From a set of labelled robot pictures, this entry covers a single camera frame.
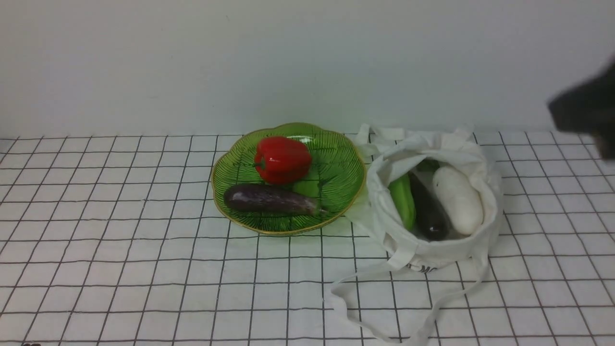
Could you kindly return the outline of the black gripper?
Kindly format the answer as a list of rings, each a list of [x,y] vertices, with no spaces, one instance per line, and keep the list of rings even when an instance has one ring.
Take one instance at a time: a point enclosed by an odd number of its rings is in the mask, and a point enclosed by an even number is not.
[[[548,101],[548,110],[560,132],[589,135],[600,158],[615,159],[615,62],[571,86]]]

